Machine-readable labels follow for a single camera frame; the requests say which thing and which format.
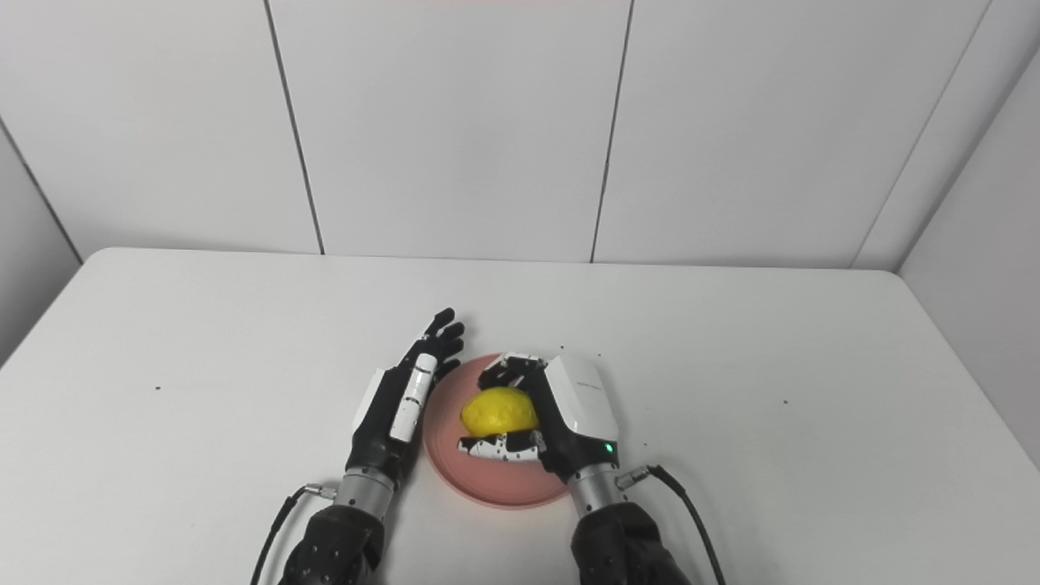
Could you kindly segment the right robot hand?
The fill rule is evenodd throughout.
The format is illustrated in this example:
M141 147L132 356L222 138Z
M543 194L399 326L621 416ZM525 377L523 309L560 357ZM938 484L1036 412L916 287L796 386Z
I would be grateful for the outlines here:
M619 425L591 363L505 353L484 367L478 386L480 397L492 388L519 390L531 401L538 425L484 436L472 432L457 442L458 451L497 462L539 462L564 483L619 469Z

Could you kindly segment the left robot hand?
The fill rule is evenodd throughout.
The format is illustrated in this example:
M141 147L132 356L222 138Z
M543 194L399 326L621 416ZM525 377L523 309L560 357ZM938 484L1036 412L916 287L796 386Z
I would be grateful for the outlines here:
M398 489L418 455L418 431L434 388L461 365L464 323L452 307L432 317L427 329L396 366L378 371L356 413L346 470L379 473Z

